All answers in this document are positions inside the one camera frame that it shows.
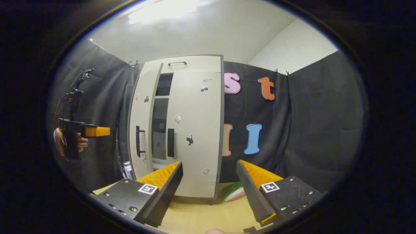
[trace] blue letter i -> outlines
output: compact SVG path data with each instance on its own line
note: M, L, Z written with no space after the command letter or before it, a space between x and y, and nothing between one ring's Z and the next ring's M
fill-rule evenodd
M249 124L247 125L248 131L248 145L247 149L244 150L245 154L255 154L260 151L259 145L259 135L262 126L260 124Z

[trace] cabinet door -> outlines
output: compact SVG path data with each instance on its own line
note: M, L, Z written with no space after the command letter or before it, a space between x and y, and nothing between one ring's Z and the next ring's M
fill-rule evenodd
M220 72L173 74L166 120L166 162L181 161L183 165L177 196L215 196L223 140L222 86Z
M129 151L133 174L139 179L153 172L151 137L152 115L156 86L163 63L154 64L147 72L140 73L134 91L129 119Z

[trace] black handle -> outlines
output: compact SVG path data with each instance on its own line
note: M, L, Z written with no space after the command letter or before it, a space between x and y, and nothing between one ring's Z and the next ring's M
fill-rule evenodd
M173 137L175 135L175 130L173 128L168 128L168 157L174 157L173 153Z
M140 130L140 127L136 126L136 152L137 152L138 157L140 157L140 153L146 152L146 151L140 151L140 132L144 132L144 130Z
M183 63L183 64L185 64L186 65L186 62L185 61L183 61L183 62L170 62L170 63L168 63L168 66L170 66L171 64L173 64L173 63Z
M67 160L80 160L77 143L77 133L63 131L64 139L67 145L64 144L64 154Z

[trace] ceiling light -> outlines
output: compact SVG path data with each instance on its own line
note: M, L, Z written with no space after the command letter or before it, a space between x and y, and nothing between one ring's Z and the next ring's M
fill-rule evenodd
M164 0L148 4L129 14L130 24L149 22L162 18L178 17L188 12L195 12L198 0Z
M125 16L125 15L129 15L129 14L137 11L138 9L143 8L143 7L145 7L149 4L152 4L152 3L157 2L157 1L159 1L159 0L147 0L147 1L145 0L145 1L142 1L141 3L139 3L139 4L137 4L133 7L125 10L124 12L120 13L120 17Z

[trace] black cat sticker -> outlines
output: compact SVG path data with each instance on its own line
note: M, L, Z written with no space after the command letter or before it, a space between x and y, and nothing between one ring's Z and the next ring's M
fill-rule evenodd
M192 135L191 135L191 137L187 137L186 141L189 142L188 146L192 145L193 144Z

